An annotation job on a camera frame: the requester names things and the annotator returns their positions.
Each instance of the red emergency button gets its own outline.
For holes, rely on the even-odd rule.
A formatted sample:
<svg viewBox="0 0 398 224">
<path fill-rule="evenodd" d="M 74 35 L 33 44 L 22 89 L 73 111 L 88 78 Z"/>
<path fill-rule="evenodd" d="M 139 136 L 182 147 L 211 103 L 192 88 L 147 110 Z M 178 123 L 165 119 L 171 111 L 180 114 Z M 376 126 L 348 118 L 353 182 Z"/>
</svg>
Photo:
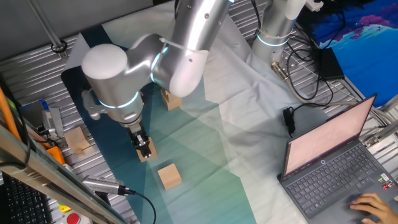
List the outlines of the red emergency button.
<svg viewBox="0 0 398 224">
<path fill-rule="evenodd" d="M 79 224 L 80 223 L 80 217 L 76 213 L 72 213 L 68 216 L 67 218 L 67 223 L 68 224 Z"/>
</svg>

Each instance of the human hand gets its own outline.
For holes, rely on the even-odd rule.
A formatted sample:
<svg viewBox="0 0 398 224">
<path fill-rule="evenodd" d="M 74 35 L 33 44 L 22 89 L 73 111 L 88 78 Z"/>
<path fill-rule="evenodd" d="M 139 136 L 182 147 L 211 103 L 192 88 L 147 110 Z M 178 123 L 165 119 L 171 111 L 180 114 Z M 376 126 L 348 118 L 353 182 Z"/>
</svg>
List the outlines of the human hand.
<svg viewBox="0 0 398 224">
<path fill-rule="evenodd" d="M 397 224 L 398 215 L 395 214 L 390 206 L 383 202 L 376 193 L 362 194 L 349 206 L 350 209 L 369 212 L 379 218 L 378 224 Z M 365 224 L 375 224 L 372 220 L 365 218 Z"/>
</svg>

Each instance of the laptop screen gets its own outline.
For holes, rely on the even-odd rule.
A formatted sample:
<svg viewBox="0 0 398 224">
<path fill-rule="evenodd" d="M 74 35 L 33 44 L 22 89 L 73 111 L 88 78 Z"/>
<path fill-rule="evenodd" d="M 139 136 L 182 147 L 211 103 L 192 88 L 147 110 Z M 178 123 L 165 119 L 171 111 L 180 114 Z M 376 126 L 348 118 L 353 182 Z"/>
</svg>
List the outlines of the laptop screen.
<svg viewBox="0 0 398 224">
<path fill-rule="evenodd" d="M 337 146 L 358 137 L 376 96 L 360 102 L 325 124 L 288 143 L 284 177 Z"/>
</svg>

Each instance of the black keyboard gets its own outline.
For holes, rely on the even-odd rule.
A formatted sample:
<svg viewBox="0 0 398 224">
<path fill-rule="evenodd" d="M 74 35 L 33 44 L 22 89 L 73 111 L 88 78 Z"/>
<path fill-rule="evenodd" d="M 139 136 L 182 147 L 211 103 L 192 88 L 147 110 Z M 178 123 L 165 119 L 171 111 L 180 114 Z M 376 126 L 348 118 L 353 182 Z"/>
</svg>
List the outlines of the black keyboard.
<svg viewBox="0 0 398 224">
<path fill-rule="evenodd" d="M 2 215 L 4 223 L 47 224 L 50 214 L 46 206 L 46 196 L 21 181 L 3 173 L 4 184 L 1 186 Z"/>
<path fill-rule="evenodd" d="M 303 211 L 309 215 L 350 187 L 360 188 L 370 182 L 377 163 L 364 153 L 364 146 L 350 151 L 321 166 L 309 175 L 287 186 Z"/>
</svg>

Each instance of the wooden cube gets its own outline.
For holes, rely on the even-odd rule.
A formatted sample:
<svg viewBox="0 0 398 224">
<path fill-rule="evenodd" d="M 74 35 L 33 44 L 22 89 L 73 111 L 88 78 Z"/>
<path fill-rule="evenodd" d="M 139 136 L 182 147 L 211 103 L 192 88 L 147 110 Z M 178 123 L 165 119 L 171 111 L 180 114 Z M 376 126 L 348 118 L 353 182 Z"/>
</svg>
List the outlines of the wooden cube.
<svg viewBox="0 0 398 224">
<path fill-rule="evenodd" d="M 148 160 L 155 159 L 157 157 L 157 152 L 151 137 L 149 137 L 149 149 L 151 152 L 150 158 L 145 158 L 144 156 L 142 156 L 141 151 L 137 150 L 138 158 L 141 162 L 146 162 Z"/>
<path fill-rule="evenodd" d="M 180 174 L 178 173 L 175 164 L 164 167 L 163 169 L 158 170 L 157 173 L 160 176 L 165 190 L 170 190 L 182 183 Z"/>
<path fill-rule="evenodd" d="M 180 97 L 174 96 L 165 89 L 161 89 L 160 94 L 162 95 L 162 100 L 167 107 L 167 110 L 178 108 L 182 105 L 182 99 Z"/>
<path fill-rule="evenodd" d="M 81 127 L 77 127 L 64 134 L 69 148 L 76 153 L 78 157 L 84 157 L 83 150 L 90 147 L 91 144 L 86 140 Z"/>
</svg>

